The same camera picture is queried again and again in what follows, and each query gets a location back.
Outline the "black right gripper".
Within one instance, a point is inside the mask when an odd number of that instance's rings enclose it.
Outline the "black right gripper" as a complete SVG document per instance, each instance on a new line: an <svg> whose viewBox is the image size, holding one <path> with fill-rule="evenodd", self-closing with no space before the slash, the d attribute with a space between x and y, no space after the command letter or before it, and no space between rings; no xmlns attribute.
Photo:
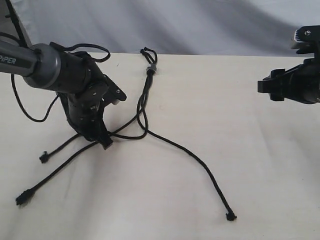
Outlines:
<svg viewBox="0 0 320 240"><path fill-rule="evenodd" d="M268 94L271 101L291 100L302 104L320 103L320 61L306 58L289 69L274 69L257 82L257 92Z"/></svg>

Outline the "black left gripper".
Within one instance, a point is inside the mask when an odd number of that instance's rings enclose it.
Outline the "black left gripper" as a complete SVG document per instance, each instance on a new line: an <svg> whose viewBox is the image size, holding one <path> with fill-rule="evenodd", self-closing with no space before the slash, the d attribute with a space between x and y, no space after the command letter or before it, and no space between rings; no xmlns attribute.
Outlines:
<svg viewBox="0 0 320 240"><path fill-rule="evenodd" d="M90 142L98 142L104 150L113 140L103 121L103 94L108 90L105 83L95 83L79 94L58 94L69 125Z"/></svg>

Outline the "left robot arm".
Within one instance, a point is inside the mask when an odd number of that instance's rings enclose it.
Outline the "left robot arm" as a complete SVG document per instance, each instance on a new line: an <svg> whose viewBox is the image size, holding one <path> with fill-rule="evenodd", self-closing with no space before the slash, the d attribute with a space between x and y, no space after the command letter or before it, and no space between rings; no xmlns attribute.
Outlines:
<svg viewBox="0 0 320 240"><path fill-rule="evenodd" d="M25 48L1 41L0 71L22 76L32 88L55 92L77 133L104 149L113 143L103 121L104 108L115 101L109 93L112 81L88 53L68 53L55 43Z"/></svg>

